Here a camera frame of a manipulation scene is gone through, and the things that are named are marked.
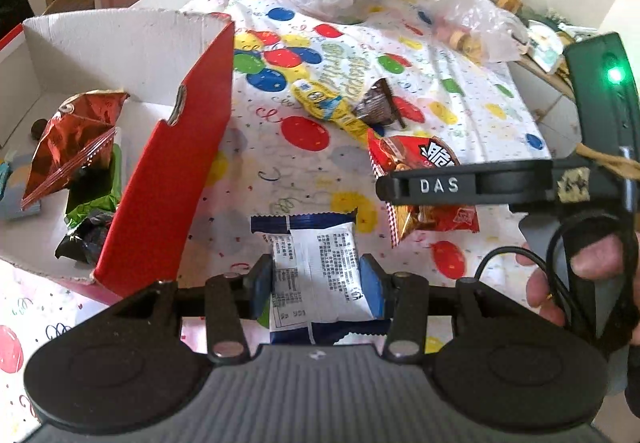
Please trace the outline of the person right hand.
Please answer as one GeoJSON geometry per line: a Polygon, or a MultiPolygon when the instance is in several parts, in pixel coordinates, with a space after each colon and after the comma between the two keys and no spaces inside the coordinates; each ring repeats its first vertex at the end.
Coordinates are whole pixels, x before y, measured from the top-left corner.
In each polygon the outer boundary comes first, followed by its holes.
{"type": "MultiPolygon", "coordinates": [[[[580,278],[587,281],[605,281],[624,271],[623,244],[616,235],[608,235],[582,248],[570,259],[570,266],[574,274],[580,278]]],[[[543,319],[559,327],[564,326],[564,313],[550,298],[548,279],[543,270],[536,269],[529,276],[526,301],[543,319]]]]}

